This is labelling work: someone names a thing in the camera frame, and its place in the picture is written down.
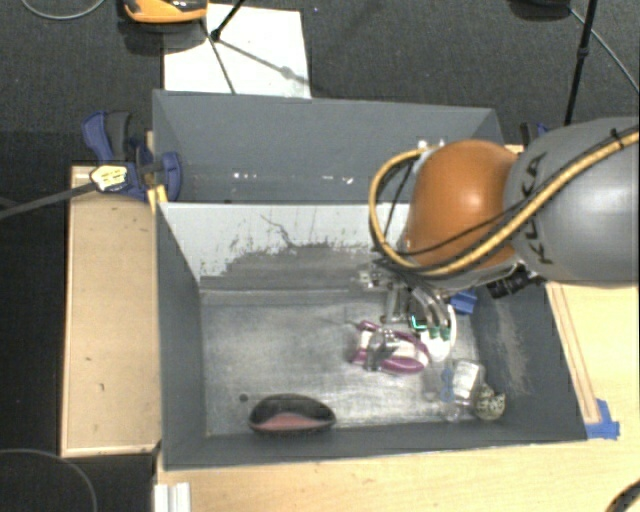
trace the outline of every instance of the dark oval object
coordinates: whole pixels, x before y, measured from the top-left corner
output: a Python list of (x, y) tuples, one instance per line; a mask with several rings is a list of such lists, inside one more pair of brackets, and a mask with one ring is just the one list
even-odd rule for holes
[(266, 434), (302, 434), (327, 430), (336, 422), (329, 407), (308, 396), (272, 395), (251, 411), (249, 426)]

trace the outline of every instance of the yellow cable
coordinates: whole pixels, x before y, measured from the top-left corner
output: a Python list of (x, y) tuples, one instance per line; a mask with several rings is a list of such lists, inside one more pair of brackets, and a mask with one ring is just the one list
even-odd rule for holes
[[(589, 169), (596, 163), (604, 160), (605, 158), (611, 156), (612, 154), (622, 150), (623, 148), (637, 143), (638, 142), (638, 132), (631, 133), (624, 137), (621, 137), (619, 140), (611, 142), (602, 148), (589, 153), (584, 158), (579, 160), (578, 162), (569, 166), (565, 171), (560, 174), (553, 182), (547, 185), (539, 194), (537, 194), (533, 200), (522, 209), (520, 213), (518, 213), (513, 219), (511, 219), (505, 226), (503, 226), (496, 234), (494, 234), (491, 238), (486, 240), (483, 244), (478, 246), (468, 255), (445, 265), (443, 267), (437, 268), (435, 270), (423, 271), (420, 273), (422, 276), (430, 277), (430, 276), (443, 276), (446, 274), (450, 274), (461, 270), (462, 268), (476, 262), (483, 256), (489, 253), (492, 249), (496, 248), (502, 242), (504, 242), (509, 236), (511, 236), (520, 226), (522, 226), (531, 216), (533, 216), (542, 205), (548, 201), (558, 190), (560, 190), (563, 186), (565, 186), (569, 181), (578, 176), (583, 171)], [(376, 204), (376, 195), (377, 195), (377, 187), (380, 184), (382, 178), (389, 172), (389, 170), (397, 165), (399, 162), (406, 160), (408, 158), (412, 158), (414, 155), (414, 151), (408, 151), (406, 153), (402, 153), (397, 157), (389, 160), (385, 165), (383, 165), (371, 183), (370, 193), (369, 193), (369, 215), (371, 218), (371, 226), (374, 232), (374, 236), (376, 240), (380, 244), (383, 252), (395, 263), (405, 267), (405, 268), (416, 268), (418, 267), (417, 263), (413, 261), (409, 261), (405, 258), (402, 258), (384, 239), (384, 235), (382, 230), (380, 229), (380, 224), (378, 222), (378, 218), (375, 211)]]
[(419, 157), (426, 150), (427, 148), (412, 149), (411, 151), (406, 151), (394, 156), (378, 170), (378, 172), (373, 177), (373, 180), (371, 181), (371, 185), (369, 186), (369, 220), (371, 222), (371, 229), (373, 230), (374, 238), (380, 244), (382, 251), (389, 258), (404, 267), (416, 267), (417, 264), (400, 257), (400, 255), (389, 245), (389, 242), (387, 242), (384, 233), (382, 232), (382, 228), (380, 227), (378, 215), (376, 214), (378, 188), (380, 187), (380, 182), (382, 181), (382, 179), (393, 167), (411, 158)]

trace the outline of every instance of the white sticker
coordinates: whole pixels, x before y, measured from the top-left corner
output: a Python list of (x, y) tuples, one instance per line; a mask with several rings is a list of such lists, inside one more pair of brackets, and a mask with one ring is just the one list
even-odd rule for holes
[(101, 165), (89, 177), (101, 192), (116, 192), (127, 185), (127, 168), (122, 165)]

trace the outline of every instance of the wooden table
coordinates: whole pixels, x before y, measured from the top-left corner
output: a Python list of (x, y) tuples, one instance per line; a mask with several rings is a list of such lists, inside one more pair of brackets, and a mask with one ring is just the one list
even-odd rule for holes
[[(74, 169), (74, 184), (86, 175)], [(63, 456), (149, 452), (160, 439), (153, 237), (142, 203), (98, 194), (72, 202)], [(189, 482), (194, 512), (602, 512), (640, 478), (638, 289), (553, 285), (549, 296), (583, 415), (595, 421), (594, 395), (605, 399), (621, 424), (617, 441), (160, 470), (158, 481)]]

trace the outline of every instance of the white paper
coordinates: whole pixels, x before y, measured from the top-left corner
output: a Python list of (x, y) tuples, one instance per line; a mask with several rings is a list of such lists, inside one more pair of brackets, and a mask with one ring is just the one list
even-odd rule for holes
[[(208, 30), (230, 10), (230, 5), (209, 4)], [(165, 89), (311, 97), (299, 12), (241, 7), (215, 48), (217, 56), (205, 40), (195, 48), (165, 54)]]

